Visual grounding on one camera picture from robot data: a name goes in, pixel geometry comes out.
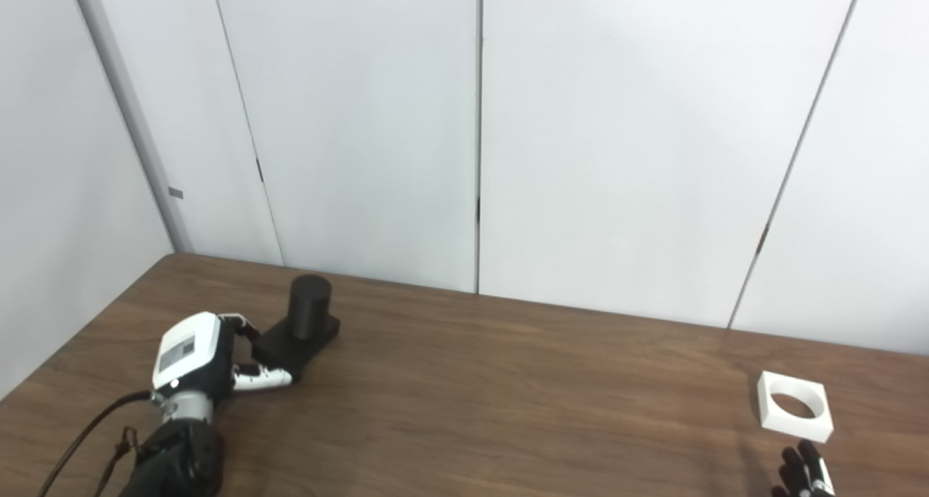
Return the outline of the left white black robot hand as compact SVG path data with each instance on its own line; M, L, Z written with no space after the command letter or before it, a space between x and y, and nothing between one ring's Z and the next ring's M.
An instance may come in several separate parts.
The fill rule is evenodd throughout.
M153 391L165 399L192 391L218 403L233 392L295 384L285 369L258 362L235 363L238 336L255 344L261 332L239 314L199 312L177 322L160 339L152 372Z

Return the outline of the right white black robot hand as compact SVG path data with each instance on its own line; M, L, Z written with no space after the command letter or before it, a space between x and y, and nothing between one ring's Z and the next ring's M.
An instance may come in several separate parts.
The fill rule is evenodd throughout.
M781 460L780 483L771 488L770 496L836 496L825 460L812 441L783 448Z

